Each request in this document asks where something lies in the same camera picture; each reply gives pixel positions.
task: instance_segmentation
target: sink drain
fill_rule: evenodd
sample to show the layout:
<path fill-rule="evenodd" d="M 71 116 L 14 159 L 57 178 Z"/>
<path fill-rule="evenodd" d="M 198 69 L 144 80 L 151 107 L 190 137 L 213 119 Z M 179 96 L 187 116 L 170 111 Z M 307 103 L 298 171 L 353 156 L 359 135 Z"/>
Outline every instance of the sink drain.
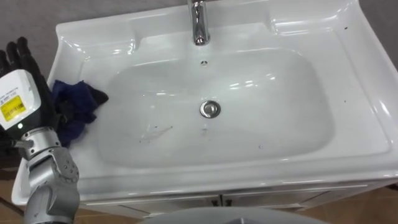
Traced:
<path fill-rule="evenodd" d="M 208 100 L 201 104 L 200 114 L 205 118 L 215 118 L 221 112 L 221 106 L 212 100 Z"/>

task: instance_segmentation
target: floor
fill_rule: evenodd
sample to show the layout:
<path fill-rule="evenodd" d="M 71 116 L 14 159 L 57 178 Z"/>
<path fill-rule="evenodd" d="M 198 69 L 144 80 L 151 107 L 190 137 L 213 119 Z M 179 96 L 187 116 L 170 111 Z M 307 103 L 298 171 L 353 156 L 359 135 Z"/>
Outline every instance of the floor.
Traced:
<path fill-rule="evenodd" d="M 0 197 L 10 201 L 12 181 L 0 181 Z M 301 215 L 332 224 L 398 224 L 398 192 L 381 188 L 338 202 L 312 208 Z M 139 220 L 79 210 L 76 224 L 130 224 Z M 21 218 L 0 205 L 0 224 L 20 224 Z"/>

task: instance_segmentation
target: faucet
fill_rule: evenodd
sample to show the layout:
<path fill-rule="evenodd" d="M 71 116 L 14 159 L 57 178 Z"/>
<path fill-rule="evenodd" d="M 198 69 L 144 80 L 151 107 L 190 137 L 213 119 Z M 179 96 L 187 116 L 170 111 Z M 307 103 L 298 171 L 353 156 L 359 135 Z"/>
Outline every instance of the faucet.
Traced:
<path fill-rule="evenodd" d="M 210 41 L 207 26 L 206 1 L 188 0 L 188 8 L 192 20 L 193 43 L 196 46 L 206 45 Z"/>

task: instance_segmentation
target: cabinet door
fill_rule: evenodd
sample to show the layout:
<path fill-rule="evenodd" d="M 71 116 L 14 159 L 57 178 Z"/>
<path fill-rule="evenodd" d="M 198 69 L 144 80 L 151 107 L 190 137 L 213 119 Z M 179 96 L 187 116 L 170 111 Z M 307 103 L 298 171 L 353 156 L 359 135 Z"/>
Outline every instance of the cabinet door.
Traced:
<path fill-rule="evenodd" d="M 169 213 L 187 208 L 221 206 L 221 201 L 218 195 L 209 195 L 170 198 L 163 200 L 146 200 L 143 202 L 123 204 L 121 206 L 133 208 L 135 210 L 140 210 L 147 213 Z"/>
<path fill-rule="evenodd" d="M 324 193 L 324 190 L 310 192 L 250 192 L 223 195 L 224 206 L 237 207 L 298 207 L 302 202 Z"/>

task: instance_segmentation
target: bathroom sink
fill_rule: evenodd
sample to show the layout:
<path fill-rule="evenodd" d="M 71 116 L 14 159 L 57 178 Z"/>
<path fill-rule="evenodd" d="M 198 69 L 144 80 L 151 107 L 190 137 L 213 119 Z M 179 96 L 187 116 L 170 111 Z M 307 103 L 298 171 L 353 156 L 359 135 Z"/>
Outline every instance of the bathroom sink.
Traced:
<path fill-rule="evenodd" d="M 396 164 L 397 72 L 357 1 L 207 11 L 204 46 L 187 6 L 57 26 L 49 85 L 84 80 L 109 95 L 70 149 L 83 201 L 348 180 Z M 201 114 L 207 101 L 214 118 Z"/>
<path fill-rule="evenodd" d="M 103 87 L 112 100 L 93 133 L 104 161 L 143 168 L 264 160 L 319 150 L 334 135 L 315 70 L 291 50 L 120 68 Z M 206 100 L 220 104 L 219 116 L 201 116 Z"/>

